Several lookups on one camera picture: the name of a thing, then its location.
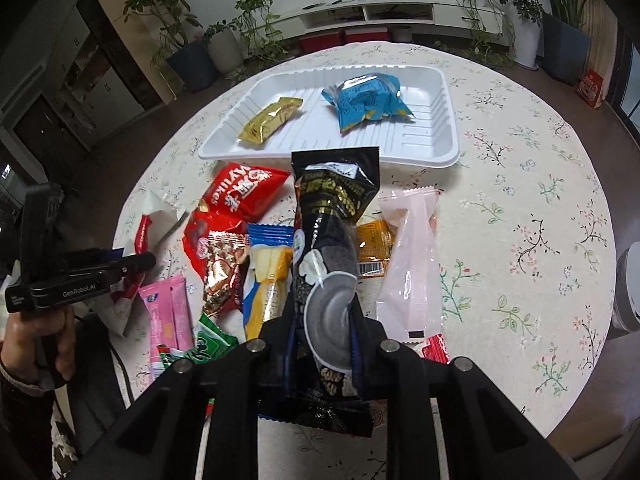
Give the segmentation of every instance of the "pink snack wrapper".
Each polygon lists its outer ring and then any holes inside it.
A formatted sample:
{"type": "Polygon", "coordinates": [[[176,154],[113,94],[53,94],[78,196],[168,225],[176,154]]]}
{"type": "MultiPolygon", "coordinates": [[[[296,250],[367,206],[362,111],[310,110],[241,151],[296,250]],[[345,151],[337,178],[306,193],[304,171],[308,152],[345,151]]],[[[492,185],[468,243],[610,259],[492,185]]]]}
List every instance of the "pink snack wrapper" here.
{"type": "Polygon", "coordinates": [[[175,337],[174,313],[171,308],[171,284],[168,280],[141,286],[138,289],[140,298],[145,302],[151,316],[150,327],[150,372],[154,380],[164,371],[158,345],[177,348],[175,337]]]}
{"type": "Polygon", "coordinates": [[[440,332],[442,290],[434,236],[439,193],[433,187],[382,192],[380,209],[396,234],[376,301],[386,336],[420,342],[440,332]]]}
{"type": "Polygon", "coordinates": [[[169,278],[171,307],[174,313],[175,338],[178,350],[187,351],[194,347],[189,303],[187,302],[186,280],[183,276],[169,278]]]}

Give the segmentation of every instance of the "barcode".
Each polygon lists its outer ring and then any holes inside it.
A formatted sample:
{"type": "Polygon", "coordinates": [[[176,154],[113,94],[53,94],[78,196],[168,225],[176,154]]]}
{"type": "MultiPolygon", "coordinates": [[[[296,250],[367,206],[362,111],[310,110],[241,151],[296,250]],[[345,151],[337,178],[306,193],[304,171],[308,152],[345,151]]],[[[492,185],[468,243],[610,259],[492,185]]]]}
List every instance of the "barcode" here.
{"type": "Polygon", "coordinates": [[[358,273],[361,278],[372,278],[373,276],[384,276],[385,268],[382,262],[359,262],[358,273]]]}

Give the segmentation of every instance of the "floral tablecloth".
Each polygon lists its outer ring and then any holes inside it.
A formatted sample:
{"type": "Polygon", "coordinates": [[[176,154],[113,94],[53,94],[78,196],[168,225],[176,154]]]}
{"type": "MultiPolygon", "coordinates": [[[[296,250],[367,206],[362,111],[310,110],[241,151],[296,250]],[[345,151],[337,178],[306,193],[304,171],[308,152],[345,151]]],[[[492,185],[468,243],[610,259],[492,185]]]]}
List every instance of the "floral tablecloth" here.
{"type": "MultiPolygon", "coordinates": [[[[616,253],[607,201],[583,146],[562,117],[527,89],[483,66],[410,44],[355,43],[289,61],[270,72],[342,64],[411,64],[441,69],[462,146],[444,170],[385,166],[383,187],[434,185],[443,333],[449,353],[469,356],[543,435],[569,410],[596,363],[612,309],[616,253]]],[[[126,201],[114,247],[134,233],[143,192],[193,208],[217,166],[200,143],[256,81],[204,107],[160,151],[126,201]]],[[[287,161],[272,161],[286,166],[287,161]]],[[[289,181],[263,222],[292,223],[289,181]]],[[[371,204],[365,221],[379,215],[371,204]]],[[[158,276],[187,278],[193,320],[202,282],[182,251],[183,227],[157,251],[158,276]]],[[[380,281],[359,285],[375,316],[380,281]]],[[[228,330],[236,330],[228,321],[228,330]]],[[[126,337],[112,336],[135,394],[148,381],[148,316],[133,309],[126,337]]],[[[258,424],[260,477],[382,478],[385,413],[372,439],[267,420],[258,424]]]]}

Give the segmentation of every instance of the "red and white wrapper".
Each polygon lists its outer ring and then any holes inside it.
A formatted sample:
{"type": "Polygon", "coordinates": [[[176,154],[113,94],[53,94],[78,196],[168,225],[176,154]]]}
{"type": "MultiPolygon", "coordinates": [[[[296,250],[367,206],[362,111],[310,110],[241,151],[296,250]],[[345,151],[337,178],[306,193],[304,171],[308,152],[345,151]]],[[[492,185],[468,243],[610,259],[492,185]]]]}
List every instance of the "red and white wrapper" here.
{"type": "Polygon", "coordinates": [[[451,361],[442,334],[432,335],[430,338],[425,339],[414,347],[414,351],[423,359],[430,359],[444,364],[448,364],[451,361]]]}
{"type": "MultiPolygon", "coordinates": [[[[153,191],[147,191],[141,213],[136,235],[125,243],[123,256],[153,252],[160,240],[180,221],[184,209],[175,208],[153,191]]],[[[131,314],[131,304],[144,279],[143,273],[126,276],[112,287],[111,294],[87,300],[85,303],[98,313],[109,330],[122,336],[131,314]]]]}

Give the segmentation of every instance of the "dark blue plant pot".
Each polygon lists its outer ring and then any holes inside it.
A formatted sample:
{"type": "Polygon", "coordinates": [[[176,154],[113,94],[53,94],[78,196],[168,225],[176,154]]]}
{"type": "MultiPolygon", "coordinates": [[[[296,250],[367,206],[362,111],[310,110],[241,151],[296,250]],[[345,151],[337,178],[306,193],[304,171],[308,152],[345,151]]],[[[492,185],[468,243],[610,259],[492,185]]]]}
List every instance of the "dark blue plant pot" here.
{"type": "Polygon", "coordinates": [[[207,88],[220,77],[204,40],[191,41],[178,52],[171,54],[166,62],[192,93],[207,88]]]}
{"type": "Polygon", "coordinates": [[[542,23],[545,45],[542,68],[555,79],[576,84],[584,75],[591,38],[551,14],[545,13],[542,23]]]}

